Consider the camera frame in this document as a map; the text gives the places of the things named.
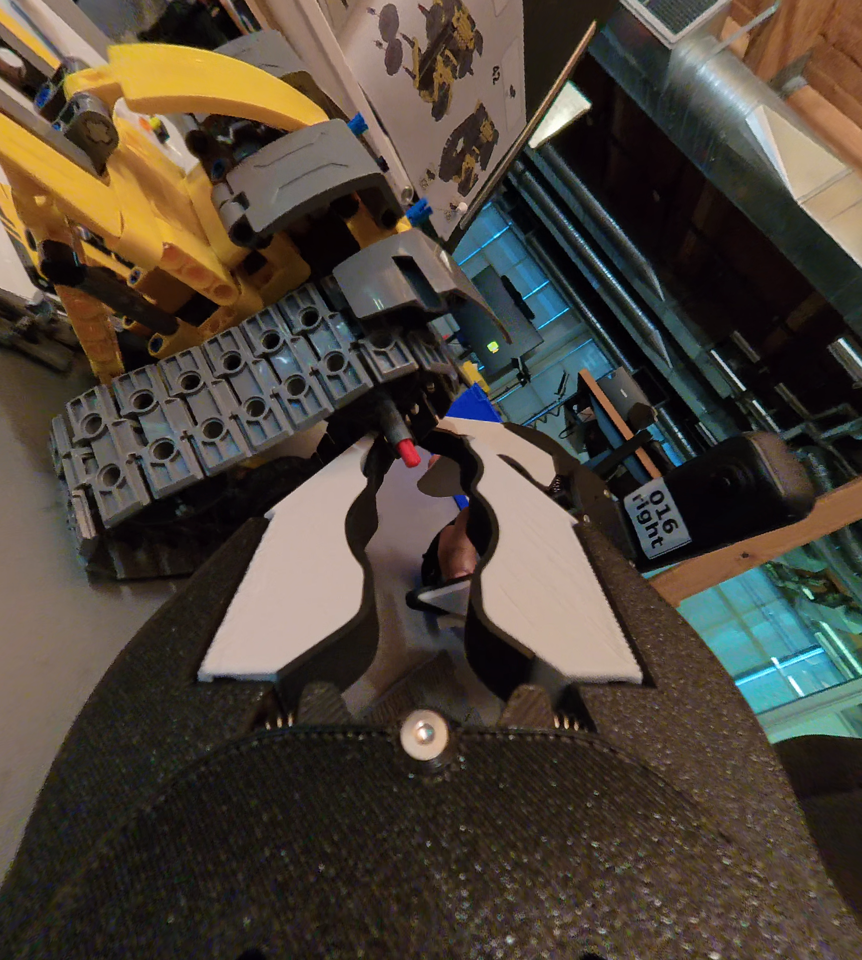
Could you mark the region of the wooden desk black frame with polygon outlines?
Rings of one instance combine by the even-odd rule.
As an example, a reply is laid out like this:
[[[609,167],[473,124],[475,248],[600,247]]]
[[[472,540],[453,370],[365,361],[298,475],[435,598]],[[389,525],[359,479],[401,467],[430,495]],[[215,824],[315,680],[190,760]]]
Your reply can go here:
[[[655,411],[623,368],[602,379],[581,369],[565,418],[574,449],[618,492],[659,478],[672,466],[653,431]]]

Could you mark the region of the large grey air duct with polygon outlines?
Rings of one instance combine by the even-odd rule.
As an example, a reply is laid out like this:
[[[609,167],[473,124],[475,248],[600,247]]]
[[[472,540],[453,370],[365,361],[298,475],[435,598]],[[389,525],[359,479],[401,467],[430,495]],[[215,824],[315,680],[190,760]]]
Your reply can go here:
[[[770,82],[733,48],[731,2],[620,2],[590,53],[678,149],[862,336],[862,130],[804,83],[806,55]]]

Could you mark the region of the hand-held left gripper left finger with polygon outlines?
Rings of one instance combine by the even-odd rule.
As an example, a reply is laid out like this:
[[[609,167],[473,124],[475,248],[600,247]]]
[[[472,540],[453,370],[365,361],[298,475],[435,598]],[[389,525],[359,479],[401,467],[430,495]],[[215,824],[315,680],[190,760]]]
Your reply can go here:
[[[380,439],[366,435],[269,511],[199,681],[268,682],[296,711],[308,685],[342,694],[365,674],[379,641],[366,555],[379,488]]]

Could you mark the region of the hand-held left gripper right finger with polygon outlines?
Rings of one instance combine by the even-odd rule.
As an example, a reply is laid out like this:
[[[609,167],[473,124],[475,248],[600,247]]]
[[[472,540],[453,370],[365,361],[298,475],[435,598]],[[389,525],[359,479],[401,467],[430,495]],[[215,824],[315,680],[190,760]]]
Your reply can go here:
[[[472,506],[489,533],[464,630],[474,672],[503,700],[521,685],[554,701],[575,685],[640,685],[643,670],[577,520],[487,443],[465,444],[476,467]]]

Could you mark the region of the blue storage bin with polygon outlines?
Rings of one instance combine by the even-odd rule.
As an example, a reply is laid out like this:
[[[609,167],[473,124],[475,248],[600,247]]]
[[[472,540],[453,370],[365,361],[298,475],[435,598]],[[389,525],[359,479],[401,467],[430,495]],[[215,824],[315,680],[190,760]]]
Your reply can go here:
[[[491,404],[487,393],[480,384],[473,384],[464,389],[452,402],[446,416],[449,419],[459,419],[474,422],[500,424],[501,415]]]

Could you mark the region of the silver ventilation duct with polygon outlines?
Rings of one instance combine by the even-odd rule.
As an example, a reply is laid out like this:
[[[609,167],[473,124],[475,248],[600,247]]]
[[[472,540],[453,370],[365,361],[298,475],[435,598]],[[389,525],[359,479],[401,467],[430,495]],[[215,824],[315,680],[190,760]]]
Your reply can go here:
[[[526,150],[511,177],[549,231],[593,281],[663,372],[677,355],[666,327],[669,303],[651,262],[615,217],[550,146]]]

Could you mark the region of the grey toy track belt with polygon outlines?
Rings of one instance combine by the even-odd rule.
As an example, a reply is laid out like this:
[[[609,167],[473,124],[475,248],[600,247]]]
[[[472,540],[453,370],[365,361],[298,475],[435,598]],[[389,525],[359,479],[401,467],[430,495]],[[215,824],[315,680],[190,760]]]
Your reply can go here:
[[[309,283],[67,403],[51,450],[78,558],[101,579],[189,575],[342,444],[421,440],[459,389],[433,326],[357,320]]]

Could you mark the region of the single grey track link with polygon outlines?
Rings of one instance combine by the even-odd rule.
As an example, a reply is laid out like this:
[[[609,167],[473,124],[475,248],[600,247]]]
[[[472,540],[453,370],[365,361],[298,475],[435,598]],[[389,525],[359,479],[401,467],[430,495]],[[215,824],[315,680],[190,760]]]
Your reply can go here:
[[[2,288],[0,347],[62,375],[72,370],[80,352],[77,334],[54,297],[37,292],[25,298]]]

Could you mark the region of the person's right hand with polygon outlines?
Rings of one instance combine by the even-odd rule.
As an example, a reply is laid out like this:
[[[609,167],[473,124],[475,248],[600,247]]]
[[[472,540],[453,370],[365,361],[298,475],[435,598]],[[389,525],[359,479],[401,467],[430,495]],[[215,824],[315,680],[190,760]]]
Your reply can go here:
[[[469,519],[465,508],[436,534],[424,557],[425,583],[440,585],[474,573],[480,552],[468,534]]]

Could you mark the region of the robot instruction booklet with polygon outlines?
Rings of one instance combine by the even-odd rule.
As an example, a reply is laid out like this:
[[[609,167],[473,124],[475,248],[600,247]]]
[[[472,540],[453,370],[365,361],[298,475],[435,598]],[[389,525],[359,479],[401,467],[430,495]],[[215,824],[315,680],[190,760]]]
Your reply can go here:
[[[448,239],[525,128],[523,3],[350,2],[340,43]]]

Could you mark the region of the yellow toy brick robot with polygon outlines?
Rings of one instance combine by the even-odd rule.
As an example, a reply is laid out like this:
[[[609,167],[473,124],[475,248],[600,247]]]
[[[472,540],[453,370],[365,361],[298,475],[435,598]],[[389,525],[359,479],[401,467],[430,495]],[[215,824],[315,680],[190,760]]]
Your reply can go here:
[[[0,89],[0,220],[37,292],[63,307],[89,390],[309,283],[358,321],[407,329],[478,298],[419,226],[429,214],[402,208],[364,119],[330,101],[279,33],[107,58],[54,61],[32,106]],[[424,438],[378,433],[415,462]]]

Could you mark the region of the wooden board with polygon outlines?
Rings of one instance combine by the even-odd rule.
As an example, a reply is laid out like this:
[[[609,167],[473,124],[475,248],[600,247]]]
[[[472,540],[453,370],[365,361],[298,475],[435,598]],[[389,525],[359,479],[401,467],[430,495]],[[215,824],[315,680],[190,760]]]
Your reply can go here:
[[[684,560],[651,577],[650,585],[678,607],[689,597],[858,521],[862,521],[862,476],[822,494],[803,520]]]

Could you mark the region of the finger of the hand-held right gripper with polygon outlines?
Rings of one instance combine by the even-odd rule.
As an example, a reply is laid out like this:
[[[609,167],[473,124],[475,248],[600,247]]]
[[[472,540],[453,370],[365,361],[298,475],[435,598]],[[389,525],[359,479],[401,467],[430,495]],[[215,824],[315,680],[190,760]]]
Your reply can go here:
[[[470,579],[453,579],[440,585],[423,585],[407,593],[407,606],[436,617],[465,618],[470,587]]]
[[[541,512],[573,518],[550,497],[552,455],[506,424],[448,415],[424,447],[440,454],[417,482],[426,496],[466,494],[491,520],[535,520]]]

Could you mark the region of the black monitor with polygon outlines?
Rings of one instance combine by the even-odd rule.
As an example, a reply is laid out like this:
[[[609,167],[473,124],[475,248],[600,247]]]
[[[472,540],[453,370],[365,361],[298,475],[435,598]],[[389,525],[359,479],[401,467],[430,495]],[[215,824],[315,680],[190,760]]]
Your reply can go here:
[[[453,316],[485,376],[499,378],[543,344],[543,337],[533,311],[505,275],[487,266],[472,282],[478,298],[456,307]]]

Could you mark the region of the booklet stand board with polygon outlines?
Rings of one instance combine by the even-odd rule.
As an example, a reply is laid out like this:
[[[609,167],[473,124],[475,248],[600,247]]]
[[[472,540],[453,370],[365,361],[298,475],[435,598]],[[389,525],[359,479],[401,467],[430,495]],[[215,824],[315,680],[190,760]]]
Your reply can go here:
[[[496,167],[494,173],[489,177],[485,183],[483,191],[474,198],[473,202],[470,204],[469,209],[466,213],[461,216],[461,220],[458,223],[457,232],[465,232],[474,218],[477,216],[485,202],[489,199],[491,192],[500,182],[505,174],[507,174],[511,163],[517,158],[520,151],[530,140],[537,127],[543,121],[544,117],[552,107],[553,103],[557,100],[557,97],[565,83],[571,77],[575,67],[578,62],[583,58],[587,52],[587,48],[593,40],[595,32],[597,30],[598,21],[595,20],[591,22],[584,35],[581,38],[578,46],[575,48],[573,53],[569,56],[568,61],[562,67],[560,73],[555,79],[554,83],[551,85],[548,93],[540,102],[538,108],[534,112],[532,118],[528,121],[520,136],[516,138],[513,142],[509,151],[503,156],[502,160]]]

